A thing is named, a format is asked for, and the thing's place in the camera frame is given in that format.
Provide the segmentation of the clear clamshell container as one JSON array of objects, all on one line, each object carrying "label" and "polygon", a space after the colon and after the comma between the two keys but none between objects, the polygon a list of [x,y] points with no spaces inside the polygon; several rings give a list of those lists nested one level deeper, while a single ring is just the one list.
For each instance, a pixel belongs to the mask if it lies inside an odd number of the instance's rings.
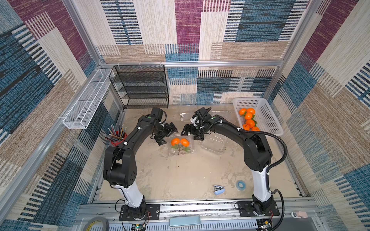
[{"label": "clear clamshell container", "polygon": [[188,155],[195,152],[195,145],[192,136],[170,136],[167,146],[169,156]]},{"label": "clear clamshell container", "polygon": [[193,116],[194,116],[194,112],[186,112],[186,113],[180,114],[181,120],[185,122],[189,122]]},{"label": "clear clamshell container", "polygon": [[204,140],[201,142],[201,147],[212,153],[221,155],[225,151],[227,138],[218,133],[205,134]]},{"label": "clear clamshell container", "polygon": [[229,120],[229,121],[231,121],[231,120],[234,120],[234,119],[235,119],[235,115],[234,115],[234,113],[233,113],[233,112],[231,112],[231,111],[218,111],[218,110],[213,110],[213,111],[212,111],[212,113],[213,113],[214,115],[219,115],[219,116],[221,116],[221,117],[223,117],[223,118],[225,118],[226,120]]}]

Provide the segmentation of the clear clamshell container front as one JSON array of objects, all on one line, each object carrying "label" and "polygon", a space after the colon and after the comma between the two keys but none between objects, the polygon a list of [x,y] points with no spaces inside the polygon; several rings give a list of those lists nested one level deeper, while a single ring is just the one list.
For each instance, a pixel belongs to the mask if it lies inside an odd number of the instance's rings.
[{"label": "clear clamshell container front", "polygon": [[192,136],[170,136],[167,146],[169,156],[188,155],[195,152],[195,145]]}]

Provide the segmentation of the clear clamshell container back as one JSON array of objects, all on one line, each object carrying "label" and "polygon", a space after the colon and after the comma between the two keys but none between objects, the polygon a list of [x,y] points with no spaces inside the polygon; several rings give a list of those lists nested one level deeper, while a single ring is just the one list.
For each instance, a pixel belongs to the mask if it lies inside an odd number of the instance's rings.
[{"label": "clear clamshell container back", "polygon": [[218,111],[218,110],[213,110],[213,111],[212,111],[212,113],[213,113],[214,115],[219,115],[219,116],[221,116],[221,117],[223,117],[223,118],[225,118],[226,120],[229,120],[229,121],[231,121],[231,120],[234,120],[234,119],[235,119],[235,115],[234,115],[234,113],[233,113],[233,112],[231,112],[231,111]]}]

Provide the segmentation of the orange pair with leaves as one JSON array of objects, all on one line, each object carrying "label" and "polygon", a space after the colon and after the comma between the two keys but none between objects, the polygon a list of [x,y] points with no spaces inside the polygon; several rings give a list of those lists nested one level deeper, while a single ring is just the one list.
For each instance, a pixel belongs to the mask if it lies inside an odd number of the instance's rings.
[{"label": "orange pair with leaves", "polygon": [[247,113],[251,113],[252,115],[255,115],[255,110],[253,108],[242,108],[239,110],[239,115],[246,115]]}]

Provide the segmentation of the white plastic perforated basket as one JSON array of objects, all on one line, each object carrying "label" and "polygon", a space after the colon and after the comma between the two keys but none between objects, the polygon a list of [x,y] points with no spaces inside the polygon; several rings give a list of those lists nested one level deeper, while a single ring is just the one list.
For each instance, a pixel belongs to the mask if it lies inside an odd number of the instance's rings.
[{"label": "white plastic perforated basket", "polygon": [[239,114],[239,110],[243,108],[252,108],[255,110],[254,119],[257,122],[257,127],[261,131],[265,131],[276,136],[282,136],[284,134],[280,122],[266,99],[258,97],[235,98],[232,100],[232,104],[235,113],[237,114],[237,125],[240,127],[245,123],[245,119],[244,116]]}]

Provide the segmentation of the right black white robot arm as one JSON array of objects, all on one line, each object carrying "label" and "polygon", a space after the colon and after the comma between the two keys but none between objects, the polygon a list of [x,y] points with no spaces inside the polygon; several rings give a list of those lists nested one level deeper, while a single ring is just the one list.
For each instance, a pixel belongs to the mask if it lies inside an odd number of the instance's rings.
[{"label": "right black white robot arm", "polygon": [[181,135],[192,135],[194,140],[203,141],[210,132],[221,134],[243,148],[243,160],[252,172],[253,178],[253,211],[264,215],[273,203],[270,192],[267,168],[271,164],[272,152],[266,136],[261,132],[246,131],[227,121],[222,116],[211,115],[211,109],[200,108],[192,116],[190,123],[185,124]]}]

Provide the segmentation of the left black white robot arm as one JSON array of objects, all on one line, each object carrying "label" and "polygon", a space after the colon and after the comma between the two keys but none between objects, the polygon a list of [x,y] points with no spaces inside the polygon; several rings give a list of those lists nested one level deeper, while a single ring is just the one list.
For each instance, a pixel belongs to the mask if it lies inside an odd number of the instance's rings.
[{"label": "left black white robot arm", "polygon": [[120,192],[124,201],[119,211],[120,220],[142,220],[149,215],[145,196],[135,181],[138,173],[135,155],[148,137],[162,146],[167,143],[166,137],[177,132],[173,123],[162,121],[164,115],[167,114],[162,109],[152,108],[150,114],[138,119],[136,127],[125,140],[105,151],[103,178],[112,189]]}]

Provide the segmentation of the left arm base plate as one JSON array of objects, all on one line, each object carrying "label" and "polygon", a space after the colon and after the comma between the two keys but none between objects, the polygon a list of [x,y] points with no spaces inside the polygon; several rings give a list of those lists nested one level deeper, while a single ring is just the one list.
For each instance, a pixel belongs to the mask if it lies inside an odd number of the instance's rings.
[{"label": "left arm base plate", "polygon": [[119,213],[119,221],[144,221],[146,219],[149,219],[150,221],[159,220],[160,211],[160,204],[147,204],[138,208],[123,205]]}]

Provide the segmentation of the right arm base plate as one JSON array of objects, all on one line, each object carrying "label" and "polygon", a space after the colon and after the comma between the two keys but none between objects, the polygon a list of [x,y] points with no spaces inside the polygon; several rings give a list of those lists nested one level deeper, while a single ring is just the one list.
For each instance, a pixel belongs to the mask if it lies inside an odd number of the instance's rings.
[{"label": "right arm base plate", "polygon": [[261,203],[260,201],[238,201],[236,209],[241,217],[270,217],[280,216],[280,211],[274,200]]}]

